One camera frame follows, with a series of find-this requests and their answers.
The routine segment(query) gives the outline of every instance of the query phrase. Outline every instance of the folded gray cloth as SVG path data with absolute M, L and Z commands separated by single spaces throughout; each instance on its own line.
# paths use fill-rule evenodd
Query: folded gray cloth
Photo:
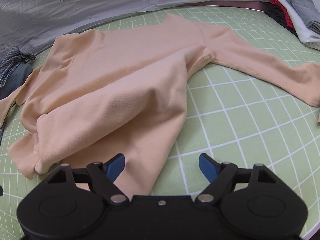
M 312 0 L 286 0 L 299 14 L 305 26 L 320 34 L 320 14 Z

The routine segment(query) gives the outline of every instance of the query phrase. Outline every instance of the screw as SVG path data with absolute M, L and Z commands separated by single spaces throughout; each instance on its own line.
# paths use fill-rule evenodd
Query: screw
M 116 195 L 111 196 L 110 199 L 113 203 L 122 203 L 127 200 L 127 197 L 122 194 L 116 194 Z
M 210 194 L 201 194 L 198 196 L 198 200 L 202 203 L 208 203 L 214 200 L 214 197 Z
M 158 201 L 158 205 L 159 206 L 164 206 L 166 204 L 166 201 L 165 200 L 159 200 Z

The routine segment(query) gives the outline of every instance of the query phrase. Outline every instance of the red cloth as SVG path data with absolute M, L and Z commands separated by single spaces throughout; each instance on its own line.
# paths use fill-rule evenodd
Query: red cloth
M 289 28 L 293 28 L 294 29 L 293 23 L 291 21 L 291 18 L 290 18 L 289 14 L 288 14 L 287 9 L 278 0 L 270 0 L 270 2 L 272 4 L 275 4 L 275 5 L 279 6 L 281 8 L 281 10 L 283 11 L 285 22 L 287 23 L 287 26 Z

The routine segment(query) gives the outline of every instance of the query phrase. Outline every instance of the denim cloth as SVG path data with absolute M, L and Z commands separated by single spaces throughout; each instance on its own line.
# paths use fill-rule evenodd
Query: denim cloth
M 0 88 L 0 100 L 9 96 L 18 87 L 24 84 L 27 77 L 31 74 L 32 67 L 27 63 L 20 63 L 16 69 L 8 76 L 6 83 Z
M 320 13 L 312 0 L 286 0 L 299 14 L 304 25 L 320 34 Z
M 0 63 L 0 89 L 4 87 L 8 77 L 18 67 L 20 63 L 34 61 L 36 56 L 25 54 L 19 50 L 19 46 L 13 47 Z
M 36 56 L 25 54 L 19 50 L 19 46 L 13 47 L 0 62 L 0 100 L 10 95 L 21 86 L 32 72 L 28 61 L 34 61 Z M 5 120 L 0 127 L 0 144 L 4 131 Z

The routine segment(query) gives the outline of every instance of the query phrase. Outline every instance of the folded white cloth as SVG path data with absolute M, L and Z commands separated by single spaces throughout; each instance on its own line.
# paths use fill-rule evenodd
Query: folded white cloth
M 306 46 L 320 50 L 320 34 L 309 30 L 303 23 L 297 11 L 286 1 L 278 0 L 288 11 L 299 40 Z

